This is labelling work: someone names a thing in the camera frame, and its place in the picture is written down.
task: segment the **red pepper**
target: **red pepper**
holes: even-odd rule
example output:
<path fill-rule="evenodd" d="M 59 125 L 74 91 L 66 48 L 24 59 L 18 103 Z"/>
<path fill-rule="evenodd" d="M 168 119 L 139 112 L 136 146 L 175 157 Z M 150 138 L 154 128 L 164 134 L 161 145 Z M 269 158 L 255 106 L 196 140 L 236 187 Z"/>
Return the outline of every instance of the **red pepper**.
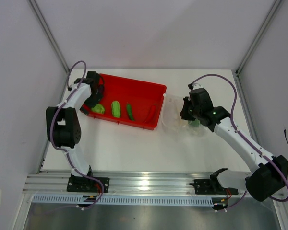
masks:
<path fill-rule="evenodd" d="M 148 115 L 147 115 L 146 119 L 143 121 L 143 123 L 149 123 L 153 119 L 153 117 L 156 113 L 156 109 L 157 109 L 157 107 L 155 106 L 155 104 L 153 104 L 150 107 Z"/>

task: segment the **green vegetable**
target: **green vegetable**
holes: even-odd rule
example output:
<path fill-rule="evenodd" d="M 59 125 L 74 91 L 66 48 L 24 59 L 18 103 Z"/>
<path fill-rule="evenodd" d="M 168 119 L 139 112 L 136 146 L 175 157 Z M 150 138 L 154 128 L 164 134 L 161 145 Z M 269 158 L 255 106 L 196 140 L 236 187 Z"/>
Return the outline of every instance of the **green vegetable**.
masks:
<path fill-rule="evenodd" d="M 120 103 L 118 101 L 112 102 L 112 115 L 120 118 Z"/>
<path fill-rule="evenodd" d="M 105 113 L 105 108 L 102 106 L 102 104 L 97 104 L 95 105 L 94 108 L 91 108 L 92 112 L 97 113 L 97 114 L 104 114 Z"/>
<path fill-rule="evenodd" d="M 127 103 L 126 105 L 126 110 L 127 110 L 127 114 L 130 120 L 135 121 L 133 115 L 132 115 L 132 110 L 131 110 L 131 105 L 129 103 Z"/>

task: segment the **metal beam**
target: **metal beam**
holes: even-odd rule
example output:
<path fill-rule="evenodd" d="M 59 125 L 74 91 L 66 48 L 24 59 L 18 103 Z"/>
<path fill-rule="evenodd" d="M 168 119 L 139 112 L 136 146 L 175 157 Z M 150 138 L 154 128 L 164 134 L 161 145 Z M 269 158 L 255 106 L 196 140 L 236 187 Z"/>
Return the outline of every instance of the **metal beam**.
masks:
<path fill-rule="evenodd" d="M 54 39 L 54 36 L 52 35 L 52 32 L 45 20 L 45 17 L 42 13 L 42 11 L 40 10 L 36 0 L 27 0 L 31 9 L 33 10 L 33 13 L 35 14 L 39 24 L 41 25 L 51 47 L 53 48 L 53 51 L 55 52 L 55 54 L 57 55 L 63 69 L 65 70 L 66 73 L 69 72 L 69 68 L 67 65 L 67 62 L 58 46 L 58 43 L 56 42 L 56 40 Z"/>
<path fill-rule="evenodd" d="M 274 1 L 269 13 L 267 14 L 262 25 L 260 26 L 260 28 L 259 28 L 255 38 L 253 39 L 248 51 L 246 52 L 245 56 L 242 59 L 242 62 L 240 63 L 238 70 L 236 71 L 238 77 L 240 76 L 244 66 L 249 61 L 252 54 L 254 53 L 256 48 L 258 47 L 261 39 L 263 38 L 264 34 L 266 33 L 267 29 L 269 28 L 272 20 L 276 16 L 276 14 L 277 14 L 278 10 L 280 9 L 283 2 L 284 2 L 284 0 L 275 0 Z"/>

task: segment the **white table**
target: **white table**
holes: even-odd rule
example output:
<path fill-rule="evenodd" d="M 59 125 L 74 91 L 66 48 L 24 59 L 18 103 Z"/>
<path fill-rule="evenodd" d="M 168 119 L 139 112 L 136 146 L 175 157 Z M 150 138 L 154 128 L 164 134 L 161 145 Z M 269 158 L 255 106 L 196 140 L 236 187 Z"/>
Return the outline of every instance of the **white table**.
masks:
<path fill-rule="evenodd" d="M 208 73 L 223 75 L 234 82 L 231 70 L 206 69 L 92 69 L 126 78 L 164 84 L 167 93 L 187 96 L 188 86 L 194 79 Z M 80 78 L 83 69 L 71 73 L 70 82 Z M 216 77 L 206 77 L 200 83 L 208 90 L 214 106 L 228 111 L 233 102 L 230 85 Z M 227 167 L 248 171 L 240 156 L 216 134 L 207 132 L 203 137 L 177 135 L 166 132 L 161 120 L 154 131 L 143 130 L 113 122 L 93 119 L 78 113 L 82 138 L 80 145 L 93 170 L 153 171 L 153 172 L 214 172 Z M 240 100 L 237 100 L 234 118 L 248 134 Z M 43 170 L 70 169 L 63 153 L 50 145 Z"/>

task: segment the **red tray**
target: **red tray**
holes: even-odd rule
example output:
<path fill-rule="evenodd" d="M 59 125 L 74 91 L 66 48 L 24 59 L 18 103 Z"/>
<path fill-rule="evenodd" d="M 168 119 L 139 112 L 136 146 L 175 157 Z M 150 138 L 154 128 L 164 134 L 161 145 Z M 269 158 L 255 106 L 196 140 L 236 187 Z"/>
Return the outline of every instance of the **red tray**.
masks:
<path fill-rule="evenodd" d="M 100 75 L 105 80 L 105 89 L 99 103 L 104 106 L 105 113 L 97 114 L 91 111 L 89 116 L 149 130 L 156 128 L 164 99 L 163 94 L 167 90 L 165 85 L 111 76 L 103 73 Z M 119 101 L 120 103 L 120 118 L 112 115 L 111 104 L 113 101 Z M 135 121 L 131 121 L 128 118 L 126 111 L 127 103 L 131 105 Z M 149 123 L 143 123 L 152 105 L 156 106 L 155 115 Z"/>

